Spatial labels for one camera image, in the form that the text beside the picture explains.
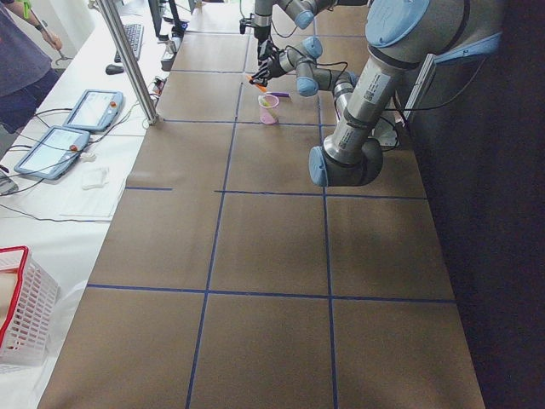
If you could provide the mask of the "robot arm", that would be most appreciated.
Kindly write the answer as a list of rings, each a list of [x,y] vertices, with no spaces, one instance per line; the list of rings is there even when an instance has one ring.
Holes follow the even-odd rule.
[[[503,1],[370,1],[365,25],[369,58],[361,75],[322,69],[322,46],[316,37],[278,48],[272,39],[273,8],[282,9],[295,25],[307,28],[315,16],[336,1],[257,1],[239,30],[251,28],[258,42],[258,71],[252,84],[294,72],[302,96],[328,90],[334,97],[337,125],[332,135],[309,153],[312,182],[320,187],[359,187],[382,169],[380,143],[372,138],[401,77],[427,55],[440,61],[493,53],[502,33]]]
[[[334,1],[334,0],[257,0],[249,18],[239,22],[239,31],[245,34],[247,27],[253,29],[257,40],[257,60],[263,62],[274,54],[272,40],[273,8],[278,6],[295,23],[296,28],[306,29],[314,18],[325,10],[332,11],[342,6],[370,6],[371,1]]]

